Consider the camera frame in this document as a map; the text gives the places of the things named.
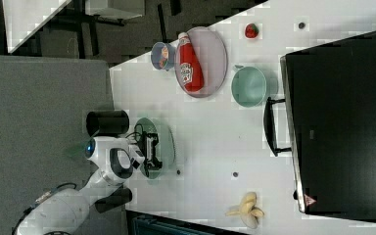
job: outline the small screw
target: small screw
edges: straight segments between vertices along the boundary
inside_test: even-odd
[[[298,25],[299,29],[304,29],[306,27],[305,23],[299,23]]]

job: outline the red object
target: red object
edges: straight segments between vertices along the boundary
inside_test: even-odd
[[[203,71],[195,55],[189,36],[185,32],[178,35],[179,39],[179,65],[185,89],[190,92],[199,91],[204,86]]]
[[[249,23],[246,26],[245,35],[247,38],[256,38],[259,35],[259,29],[254,23]]]
[[[316,200],[314,200],[313,198],[311,198],[310,196],[304,194],[305,196],[305,204],[307,207],[309,207],[310,205],[316,203]]]

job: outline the warning label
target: warning label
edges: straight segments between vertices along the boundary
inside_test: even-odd
[[[311,198],[310,196],[304,194],[305,196],[305,204],[307,207],[309,207],[310,205],[316,203],[316,200],[314,200],[313,198]]]

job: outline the black handle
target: black handle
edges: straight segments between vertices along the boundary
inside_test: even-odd
[[[279,153],[292,151],[292,148],[284,148],[284,149],[277,148],[277,141],[276,141],[276,127],[274,125],[274,116],[273,116],[272,106],[274,104],[283,103],[285,101],[286,101],[285,99],[273,100],[271,99],[271,97],[268,97],[266,106],[264,108],[264,117],[263,117],[264,133],[268,142],[268,146],[270,147],[271,151],[276,157]]]
[[[132,191],[128,188],[120,187],[111,196],[97,201],[94,206],[98,213],[103,213],[125,205],[130,201],[132,201]]]

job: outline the banana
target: banana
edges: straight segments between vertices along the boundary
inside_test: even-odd
[[[258,218],[264,216],[264,212],[256,208],[257,195],[255,192],[247,193],[241,200],[238,210],[233,210],[227,212],[225,215],[240,215],[243,223],[249,228],[258,227]]]

